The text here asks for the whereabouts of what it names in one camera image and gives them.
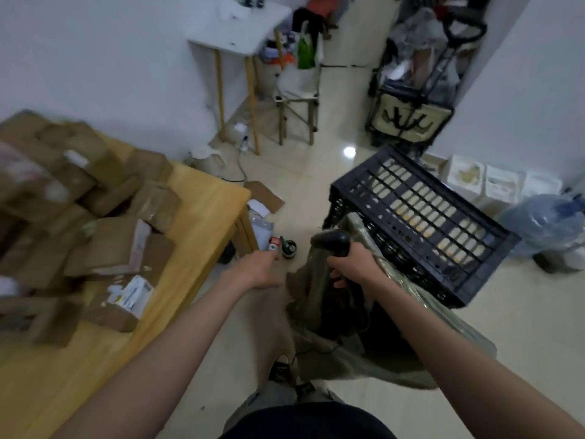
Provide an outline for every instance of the large plastic water bottle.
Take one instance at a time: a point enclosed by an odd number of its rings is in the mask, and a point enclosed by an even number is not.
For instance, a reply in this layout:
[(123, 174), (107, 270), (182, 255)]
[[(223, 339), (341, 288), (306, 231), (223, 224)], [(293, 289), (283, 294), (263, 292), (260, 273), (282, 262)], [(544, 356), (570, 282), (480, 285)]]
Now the large plastic water bottle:
[(522, 237), (511, 256), (531, 257), (548, 249), (561, 249), (583, 231), (585, 199), (553, 194), (534, 195), (507, 209), (497, 219)]

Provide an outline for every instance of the gray pants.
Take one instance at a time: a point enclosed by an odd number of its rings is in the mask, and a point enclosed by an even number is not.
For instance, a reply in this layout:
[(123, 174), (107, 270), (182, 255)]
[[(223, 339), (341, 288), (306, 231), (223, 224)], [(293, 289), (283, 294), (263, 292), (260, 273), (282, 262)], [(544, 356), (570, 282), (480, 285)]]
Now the gray pants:
[(234, 427), (242, 418), (250, 413), (270, 407), (281, 407), (284, 405), (295, 405), (306, 402), (341, 402), (343, 401), (331, 390), (316, 388), (315, 391), (304, 395), (297, 400), (296, 390), (287, 384), (278, 384), (268, 381), (262, 391), (252, 394), (246, 401), (229, 417), (223, 427), (223, 434)]

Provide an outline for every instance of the person's right arm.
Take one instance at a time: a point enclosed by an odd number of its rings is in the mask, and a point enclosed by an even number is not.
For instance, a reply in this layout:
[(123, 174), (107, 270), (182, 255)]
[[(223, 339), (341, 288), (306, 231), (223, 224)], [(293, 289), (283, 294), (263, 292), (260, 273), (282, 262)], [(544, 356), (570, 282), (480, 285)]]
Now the person's right arm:
[(474, 437), (585, 438), (585, 428), (558, 405), (406, 294), (362, 244), (328, 263), (333, 278), (359, 283), (386, 310)]

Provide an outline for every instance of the white kettle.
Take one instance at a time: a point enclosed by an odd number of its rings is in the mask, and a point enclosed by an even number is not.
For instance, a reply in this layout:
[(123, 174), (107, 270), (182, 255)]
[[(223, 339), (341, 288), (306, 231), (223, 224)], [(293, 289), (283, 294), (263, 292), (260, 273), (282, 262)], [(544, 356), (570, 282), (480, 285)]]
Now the white kettle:
[(220, 150), (213, 149), (208, 144), (197, 145), (191, 149), (191, 157), (193, 158), (193, 166), (200, 171), (211, 174), (212, 176), (220, 177), (222, 166), (227, 165)]

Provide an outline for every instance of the pile of cardboard boxes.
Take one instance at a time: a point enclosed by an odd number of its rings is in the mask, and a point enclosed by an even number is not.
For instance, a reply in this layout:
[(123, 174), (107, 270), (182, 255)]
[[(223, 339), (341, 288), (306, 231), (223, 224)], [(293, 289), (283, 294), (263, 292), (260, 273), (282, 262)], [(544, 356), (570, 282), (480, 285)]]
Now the pile of cardboard boxes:
[(81, 318), (133, 331), (174, 249), (171, 172), (156, 152), (122, 162), (86, 123), (0, 123), (0, 341), (65, 346)]

